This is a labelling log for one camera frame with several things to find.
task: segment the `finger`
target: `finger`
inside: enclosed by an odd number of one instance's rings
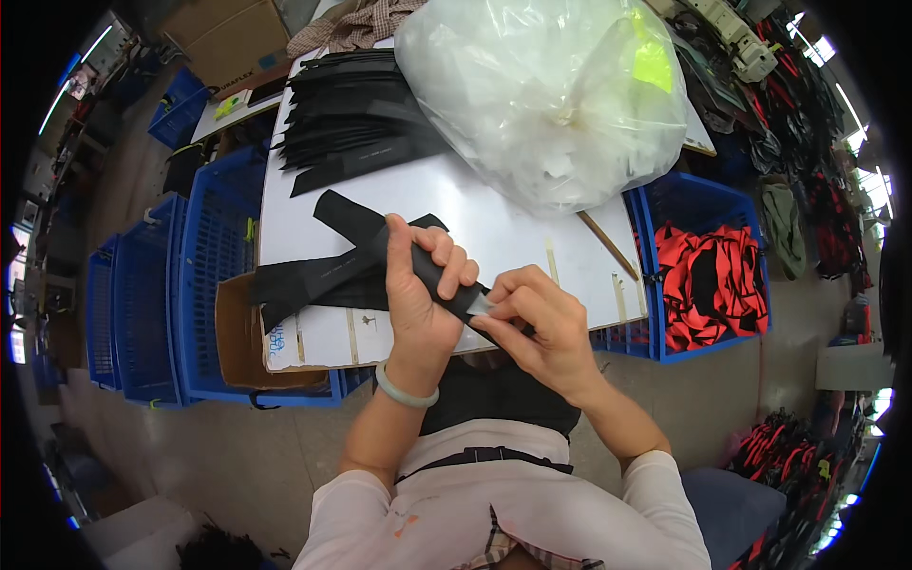
[[[421,249],[426,252],[434,251],[434,247],[437,244],[434,242],[433,236],[428,233],[428,230],[413,225],[411,226],[411,233],[415,243],[418,244]]]
[[[386,221],[389,228],[387,279],[404,280],[414,275],[411,268],[412,232],[397,213],[387,214]]]
[[[428,235],[434,240],[434,249],[430,251],[430,258],[440,267],[446,266],[450,261],[450,252],[453,249],[453,238],[441,228],[431,226]]]
[[[437,295],[441,299],[449,301],[456,295],[456,288],[459,287],[459,277],[465,262],[468,259],[465,250],[458,245],[454,246],[450,252],[450,259],[446,266],[443,267],[443,275],[440,276],[440,282],[437,283]]]
[[[549,303],[555,303],[558,306],[566,304],[568,297],[573,297],[557,286],[551,277],[542,271],[541,267],[527,265],[526,267],[497,275],[497,279],[494,280],[494,286],[488,294],[488,300],[492,303],[500,303],[510,293],[523,285],[533,289]]]
[[[506,350],[520,368],[533,374],[542,368],[542,353],[538,345],[529,337],[516,330],[506,321],[500,321],[490,316],[474,316],[469,321],[469,326],[483,330],[493,338],[498,345]]]
[[[488,316],[502,321],[520,316],[539,333],[553,328],[557,318],[554,309],[542,299],[542,296],[525,285],[520,285],[510,293],[510,296],[492,307],[488,311]]]
[[[459,276],[459,282],[467,287],[475,285],[475,282],[478,281],[478,262],[474,259],[470,259],[465,262],[465,266],[462,268],[462,273]]]

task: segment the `plaid shirt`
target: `plaid shirt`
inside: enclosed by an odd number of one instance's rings
[[[484,554],[475,556],[471,562],[457,566],[453,570],[491,570],[494,565],[506,558],[516,545],[524,548],[532,558],[540,562],[548,570],[605,570],[605,563],[601,560],[566,558],[516,540],[501,529],[501,526],[497,523],[497,513],[494,512],[494,507],[491,506],[490,508],[491,535],[488,537],[488,544],[484,548]]]
[[[321,48],[329,53],[371,49],[379,40],[393,35],[396,28],[427,0],[377,0],[338,22],[319,17],[288,42],[285,51],[292,59]]]

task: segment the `cardboard box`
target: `cardboard box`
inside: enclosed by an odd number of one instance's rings
[[[215,294],[215,343],[225,383],[253,389],[286,389],[327,382],[326,367],[294,367],[281,373],[266,370],[260,310],[247,302],[253,279],[254,274],[248,273],[222,281]]]
[[[187,67],[221,99],[287,62],[288,32],[273,0],[186,2],[159,31],[178,44],[190,58]]]

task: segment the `floor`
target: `floor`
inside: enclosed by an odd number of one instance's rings
[[[154,94],[168,81],[159,78],[128,112],[99,185],[89,250],[130,227],[161,199],[170,151],[146,128],[158,101]],[[762,340],[669,366],[598,355],[605,377],[668,434],[682,470],[714,465],[730,435],[768,410],[809,411],[816,351],[838,332],[848,283],[820,281],[812,271],[793,283],[777,275],[773,267],[772,331]],[[165,411],[140,408],[93,387],[86,370],[69,372],[62,387],[63,420],[87,433],[133,499],[165,494],[230,532],[250,534],[264,552],[284,548],[293,557],[307,538],[313,492],[333,478],[347,427],[370,392],[356,390],[339,409],[260,411],[204,401]],[[618,493],[617,461],[585,418],[571,440],[575,474]],[[292,563],[275,561],[280,567]]]

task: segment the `belt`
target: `belt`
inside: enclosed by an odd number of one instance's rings
[[[396,480],[396,484],[405,481],[412,475],[417,472],[422,472],[426,469],[433,469],[435,467],[445,467],[447,465],[463,465],[464,463],[481,463],[483,461],[506,461],[506,460],[519,460],[525,461],[527,463],[533,463],[535,465],[541,465],[542,467],[550,467],[551,469],[560,471],[561,473],[571,474],[573,473],[573,465],[567,465],[565,463],[551,463],[551,460],[543,459],[541,457],[535,457],[534,455],[529,455],[528,453],[523,453],[522,451],[508,450],[503,446],[500,447],[467,447],[465,450],[459,453],[453,453],[449,457],[444,457],[436,461],[432,461],[417,469],[408,475],[402,475]]]

